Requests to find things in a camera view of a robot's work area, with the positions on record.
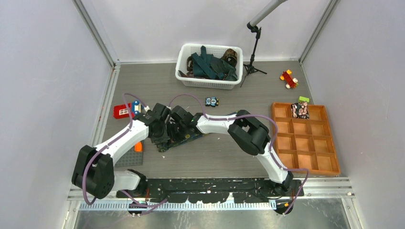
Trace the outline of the blue yellow floral tie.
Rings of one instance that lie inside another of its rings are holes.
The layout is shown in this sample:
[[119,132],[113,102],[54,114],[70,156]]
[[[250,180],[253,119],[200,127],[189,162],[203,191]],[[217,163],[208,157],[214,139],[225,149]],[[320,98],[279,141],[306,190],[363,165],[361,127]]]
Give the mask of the blue yellow floral tie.
[[[198,128],[198,130],[200,130],[202,132],[202,135],[197,135],[197,134],[191,133],[187,136],[186,140],[184,140],[182,142],[178,142],[178,143],[172,142],[171,138],[169,137],[170,139],[167,143],[154,144],[154,145],[157,146],[157,149],[159,152],[165,152],[171,148],[191,142],[193,140],[196,140],[196,139],[198,139],[204,135],[210,134],[210,133],[227,135],[230,125],[233,124],[233,122],[234,122],[234,120],[231,120],[231,118],[236,117],[236,115],[237,115],[236,112],[233,112],[233,113],[231,113],[229,115],[225,115],[225,116],[202,114],[201,118],[197,122],[197,128]],[[170,119],[171,119],[170,116],[171,116],[171,112],[169,114],[169,119],[166,124],[168,124],[170,122]]]

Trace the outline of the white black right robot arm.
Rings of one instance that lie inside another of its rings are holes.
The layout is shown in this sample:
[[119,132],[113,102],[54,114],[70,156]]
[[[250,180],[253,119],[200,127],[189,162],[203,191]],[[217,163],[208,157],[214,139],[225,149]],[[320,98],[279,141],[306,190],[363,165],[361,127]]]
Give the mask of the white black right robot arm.
[[167,130],[174,142],[185,139],[185,135],[190,133],[229,135],[245,153],[258,159],[273,182],[273,191],[284,196],[292,189],[293,175],[276,154],[274,139],[259,117],[246,110],[223,116],[191,114],[176,106],[171,111]]

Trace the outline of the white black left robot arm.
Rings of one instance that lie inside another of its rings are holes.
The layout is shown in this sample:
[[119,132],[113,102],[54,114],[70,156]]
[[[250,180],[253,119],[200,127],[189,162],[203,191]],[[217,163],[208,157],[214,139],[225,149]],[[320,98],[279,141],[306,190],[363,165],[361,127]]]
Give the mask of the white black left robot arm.
[[147,190],[144,176],[131,169],[116,171],[115,164],[138,142],[147,138],[158,142],[167,140],[166,120],[170,114],[167,106],[157,103],[153,109],[147,108],[146,113],[134,116],[110,139],[96,146],[83,146],[78,153],[72,184],[98,199],[119,190],[142,197]]

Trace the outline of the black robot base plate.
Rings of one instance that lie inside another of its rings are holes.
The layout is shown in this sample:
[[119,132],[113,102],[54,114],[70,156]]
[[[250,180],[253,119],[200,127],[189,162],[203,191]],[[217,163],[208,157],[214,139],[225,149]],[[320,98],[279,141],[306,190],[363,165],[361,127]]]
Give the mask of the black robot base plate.
[[300,180],[293,180],[287,191],[282,191],[267,178],[196,178],[196,179],[143,179],[135,190],[117,192],[118,198],[141,198],[154,203],[224,203],[230,196],[235,203],[264,203],[271,199],[292,199],[304,192]]

